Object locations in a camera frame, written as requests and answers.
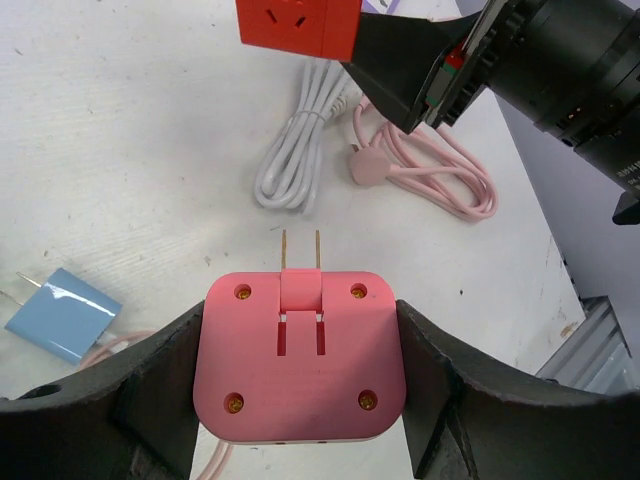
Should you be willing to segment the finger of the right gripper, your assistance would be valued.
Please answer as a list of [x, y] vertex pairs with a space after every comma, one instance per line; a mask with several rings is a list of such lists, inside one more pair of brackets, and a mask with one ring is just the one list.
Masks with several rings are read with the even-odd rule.
[[421, 123], [454, 125], [486, 86], [465, 51], [493, 7], [432, 21], [363, 12], [352, 58], [342, 66], [379, 113], [404, 133]]

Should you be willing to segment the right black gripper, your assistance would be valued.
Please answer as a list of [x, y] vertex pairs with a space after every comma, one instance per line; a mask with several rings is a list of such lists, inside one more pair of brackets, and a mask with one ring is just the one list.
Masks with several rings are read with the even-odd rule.
[[639, 13], [621, 1], [489, 1], [444, 50], [425, 123], [453, 125], [485, 89], [611, 179], [639, 222]]

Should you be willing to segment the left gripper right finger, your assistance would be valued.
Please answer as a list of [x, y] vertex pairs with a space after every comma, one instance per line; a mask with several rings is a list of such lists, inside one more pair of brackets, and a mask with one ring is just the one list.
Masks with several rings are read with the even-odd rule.
[[639, 394], [606, 396], [506, 365], [396, 303], [416, 479], [636, 479]]

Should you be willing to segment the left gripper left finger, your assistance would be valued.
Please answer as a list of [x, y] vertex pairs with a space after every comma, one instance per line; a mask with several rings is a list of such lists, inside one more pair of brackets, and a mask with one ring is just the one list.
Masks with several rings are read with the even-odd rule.
[[4, 479], [187, 479], [203, 306], [89, 368], [1, 402]]

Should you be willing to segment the orange cube socket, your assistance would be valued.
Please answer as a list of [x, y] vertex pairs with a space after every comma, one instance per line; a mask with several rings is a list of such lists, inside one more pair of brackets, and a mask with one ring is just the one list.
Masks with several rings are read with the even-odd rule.
[[244, 44], [348, 62], [360, 0], [236, 0]]

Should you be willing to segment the light blue usb charger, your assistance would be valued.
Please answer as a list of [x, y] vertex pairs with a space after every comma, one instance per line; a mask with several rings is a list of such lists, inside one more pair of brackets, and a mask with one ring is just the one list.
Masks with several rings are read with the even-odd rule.
[[120, 314], [122, 304], [63, 268], [34, 286], [5, 329], [77, 366]]

